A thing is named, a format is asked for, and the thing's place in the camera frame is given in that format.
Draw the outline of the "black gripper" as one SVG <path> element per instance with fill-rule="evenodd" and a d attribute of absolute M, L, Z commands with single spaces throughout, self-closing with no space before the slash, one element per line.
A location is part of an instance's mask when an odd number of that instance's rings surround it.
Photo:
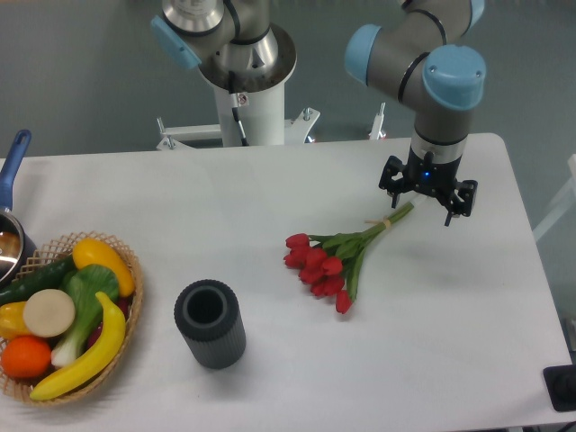
<path fill-rule="evenodd" d="M 461 159 L 458 157 L 440 164 L 428 152 L 421 157 L 411 148 L 407 165 L 395 156 L 388 158 L 382 170 L 379 188 L 391 197 L 393 209 L 397 207 L 400 195 L 407 192 L 435 196 L 446 209 L 444 225 L 448 227 L 454 218 L 471 216 L 478 189 L 475 180 L 457 182 L 456 174 Z"/>

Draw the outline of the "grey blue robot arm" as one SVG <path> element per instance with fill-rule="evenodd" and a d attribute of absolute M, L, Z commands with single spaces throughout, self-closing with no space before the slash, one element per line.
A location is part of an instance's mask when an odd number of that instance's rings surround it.
<path fill-rule="evenodd" d="M 379 186 L 392 198 L 437 199 L 449 218 L 472 213 L 477 184 L 456 175 L 486 65 L 458 40 L 482 16 L 481 1 L 404 1 L 393 31 L 367 24 L 350 38 L 346 72 L 415 114 L 406 161 L 390 157 Z M 286 141 L 284 84 L 295 69 L 292 38 L 267 1 L 165 1 L 150 23 L 161 49 L 211 84 L 227 147 Z"/>

